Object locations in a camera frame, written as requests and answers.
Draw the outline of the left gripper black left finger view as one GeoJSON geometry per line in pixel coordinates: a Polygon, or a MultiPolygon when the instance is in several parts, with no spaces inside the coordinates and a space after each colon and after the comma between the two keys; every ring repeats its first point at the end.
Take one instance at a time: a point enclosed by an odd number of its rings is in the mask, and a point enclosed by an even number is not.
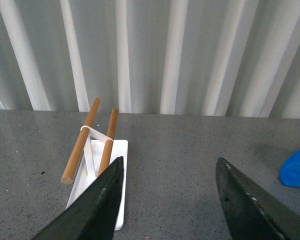
{"type": "Polygon", "coordinates": [[[35,240],[111,240],[122,199],[124,158],[109,167],[35,240]]]}

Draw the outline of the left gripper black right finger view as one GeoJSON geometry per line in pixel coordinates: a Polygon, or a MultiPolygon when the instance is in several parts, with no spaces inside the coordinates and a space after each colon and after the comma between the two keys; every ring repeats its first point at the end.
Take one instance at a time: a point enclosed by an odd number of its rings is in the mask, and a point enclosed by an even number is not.
{"type": "Polygon", "coordinates": [[[220,157],[215,180],[234,240],[300,240],[300,216],[220,157]]]}

